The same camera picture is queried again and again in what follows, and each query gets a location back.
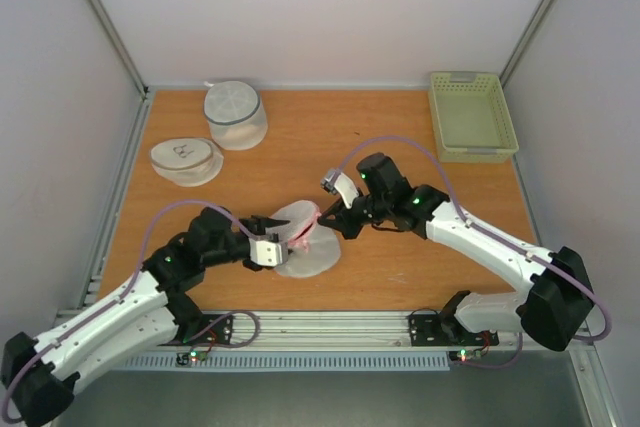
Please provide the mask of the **pink-zip mesh laundry bag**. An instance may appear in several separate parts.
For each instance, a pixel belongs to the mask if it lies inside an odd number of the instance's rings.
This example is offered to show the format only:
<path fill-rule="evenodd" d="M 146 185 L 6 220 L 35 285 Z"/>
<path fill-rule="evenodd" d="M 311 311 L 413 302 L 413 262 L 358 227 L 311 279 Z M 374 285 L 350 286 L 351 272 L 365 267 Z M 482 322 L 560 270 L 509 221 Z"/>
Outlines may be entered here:
<path fill-rule="evenodd" d="M 310 200 L 290 203 L 270 218 L 286 221 L 285 225 L 268 228 L 287 242 L 288 260 L 275 268 L 283 277 L 304 279 L 331 269 L 341 257 L 340 242 L 333 230 L 318 223 L 321 212 Z"/>

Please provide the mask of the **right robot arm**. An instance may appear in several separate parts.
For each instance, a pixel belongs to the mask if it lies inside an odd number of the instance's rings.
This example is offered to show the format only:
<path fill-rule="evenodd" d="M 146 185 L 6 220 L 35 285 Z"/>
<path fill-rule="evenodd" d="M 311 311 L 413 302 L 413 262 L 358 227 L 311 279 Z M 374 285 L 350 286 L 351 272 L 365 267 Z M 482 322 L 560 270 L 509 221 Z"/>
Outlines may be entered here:
<path fill-rule="evenodd" d="M 337 199 L 320 215 L 320 225 L 351 240 L 367 225 L 379 229 L 390 222 L 399 232 L 463 254 L 512 287 L 507 294 L 454 294 L 436 322 L 447 340 L 460 344 L 484 331 L 508 331 L 525 333 L 560 352 L 576 339 L 594 307 L 592 286 L 577 252 L 568 247 L 553 252 L 494 228 L 456 205 L 447 193 L 426 184 L 412 186 L 382 153 L 365 157 L 357 171 L 364 189 L 337 169 L 327 172 L 321 186 Z"/>

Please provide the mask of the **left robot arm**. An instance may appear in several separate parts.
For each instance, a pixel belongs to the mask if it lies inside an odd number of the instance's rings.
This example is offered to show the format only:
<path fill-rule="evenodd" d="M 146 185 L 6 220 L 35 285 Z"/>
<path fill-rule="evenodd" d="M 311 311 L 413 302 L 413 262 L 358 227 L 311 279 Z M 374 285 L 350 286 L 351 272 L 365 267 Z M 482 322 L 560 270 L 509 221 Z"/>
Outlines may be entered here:
<path fill-rule="evenodd" d="M 100 301 L 35 337 L 10 338 L 1 362 L 3 421 L 44 426 L 126 359 L 171 341 L 195 342 L 205 332 L 203 314 L 188 290 L 209 267 L 284 264 L 289 249 L 275 231 L 281 224 L 261 216 L 236 219 L 208 204 L 186 231 L 153 254 L 141 253 L 133 274 Z"/>

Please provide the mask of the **beige-zip mesh laundry bag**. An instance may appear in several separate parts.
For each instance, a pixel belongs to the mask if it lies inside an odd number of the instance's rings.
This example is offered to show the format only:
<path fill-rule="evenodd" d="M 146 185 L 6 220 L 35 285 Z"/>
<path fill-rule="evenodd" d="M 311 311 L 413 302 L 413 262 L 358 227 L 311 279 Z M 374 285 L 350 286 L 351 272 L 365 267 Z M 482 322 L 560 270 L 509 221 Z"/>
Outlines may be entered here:
<path fill-rule="evenodd" d="M 160 142 L 149 151 L 153 170 L 180 187 L 198 187 L 221 171 L 224 156 L 205 138 L 174 138 Z"/>

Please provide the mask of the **grey-zip mesh laundry bag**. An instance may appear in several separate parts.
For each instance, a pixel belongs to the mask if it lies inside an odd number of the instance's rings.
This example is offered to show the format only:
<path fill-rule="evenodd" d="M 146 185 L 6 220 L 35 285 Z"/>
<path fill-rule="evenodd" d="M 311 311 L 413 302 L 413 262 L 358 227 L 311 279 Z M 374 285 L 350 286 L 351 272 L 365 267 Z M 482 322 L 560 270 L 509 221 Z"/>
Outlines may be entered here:
<path fill-rule="evenodd" d="M 210 84 L 203 113 L 212 140 L 224 150 L 242 151 L 256 147 L 268 130 L 259 93 L 241 81 Z"/>

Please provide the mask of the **green plastic basket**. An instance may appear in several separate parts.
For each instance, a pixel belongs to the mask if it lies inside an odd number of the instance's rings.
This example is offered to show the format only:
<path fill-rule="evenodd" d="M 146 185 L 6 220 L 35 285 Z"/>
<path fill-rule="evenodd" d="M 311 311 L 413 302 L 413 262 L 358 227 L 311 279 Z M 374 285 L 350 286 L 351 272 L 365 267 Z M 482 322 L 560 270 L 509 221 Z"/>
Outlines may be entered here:
<path fill-rule="evenodd" d="M 433 72 L 429 105 L 441 162 L 503 163 L 519 151 L 497 75 Z"/>

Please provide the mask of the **aluminium front rail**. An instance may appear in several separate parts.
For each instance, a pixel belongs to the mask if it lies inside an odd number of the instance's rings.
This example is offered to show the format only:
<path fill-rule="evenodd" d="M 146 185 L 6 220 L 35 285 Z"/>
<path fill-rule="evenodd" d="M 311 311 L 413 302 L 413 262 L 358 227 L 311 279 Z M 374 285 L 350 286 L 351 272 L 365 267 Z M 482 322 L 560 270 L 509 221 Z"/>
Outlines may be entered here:
<path fill-rule="evenodd" d="M 412 347 L 407 312 L 401 311 L 258 311 L 253 321 L 248 315 L 233 313 L 229 345 L 222 348 L 284 350 L 392 350 L 422 348 L 446 350 L 452 347 Z M 70 345 L 84 355 L 127 341 L 135 350 L 172 348 L 204 351 L 208 346 L 170 346 L 177 334 L 174 316 L 165 307 L 116 305 L 104 312 L 94 305 L 78 315 L 61 318 L 50 330 L 36 336 L 46 345 Z"/>

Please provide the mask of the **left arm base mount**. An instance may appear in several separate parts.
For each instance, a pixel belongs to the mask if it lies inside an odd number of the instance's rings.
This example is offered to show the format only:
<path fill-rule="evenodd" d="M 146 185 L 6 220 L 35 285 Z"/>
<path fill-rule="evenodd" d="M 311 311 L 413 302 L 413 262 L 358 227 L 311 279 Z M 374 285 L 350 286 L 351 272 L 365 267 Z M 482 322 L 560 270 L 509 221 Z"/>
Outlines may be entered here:
<path fill-rule="evenodd" d="M 229 345 L 234 316 L 232 314 L 202 314 L 179 326 L 170 346 L 208 346 L 211 343 Z"/>

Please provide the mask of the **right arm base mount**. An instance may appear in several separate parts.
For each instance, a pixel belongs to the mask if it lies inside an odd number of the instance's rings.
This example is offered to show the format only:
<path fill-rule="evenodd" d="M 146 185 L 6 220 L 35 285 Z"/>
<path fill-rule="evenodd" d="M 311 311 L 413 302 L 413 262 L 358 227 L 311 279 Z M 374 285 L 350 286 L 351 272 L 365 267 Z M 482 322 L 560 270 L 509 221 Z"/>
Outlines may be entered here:
<path fill-rule="evenodd" d="M 407 317 L 412 347 L 473 347 L 497 346 L 499 338 L 489 331 L 466 330 L 452 315 L 424 309 L 411 312 Z"/>

